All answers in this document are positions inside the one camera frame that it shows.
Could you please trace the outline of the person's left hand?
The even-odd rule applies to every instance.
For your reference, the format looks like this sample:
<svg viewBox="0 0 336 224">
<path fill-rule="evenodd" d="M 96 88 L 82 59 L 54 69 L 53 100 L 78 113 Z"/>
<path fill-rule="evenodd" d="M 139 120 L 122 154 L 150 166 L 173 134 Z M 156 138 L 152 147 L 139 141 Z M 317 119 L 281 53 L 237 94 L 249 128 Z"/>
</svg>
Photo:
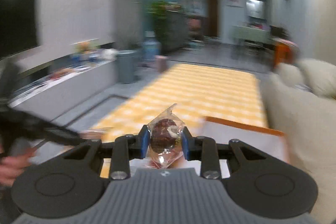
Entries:
<svg viewBox="0 0 336 224">
<path fill-rule="evenodd" d="M 31 166 L 30 159 L 35 156 L 35 153 L 35 148 L 29 148 L 22 155 L 3 158 L 0 167 L 1 185 L 12 186 L 16 178 Z"/>
</svg>

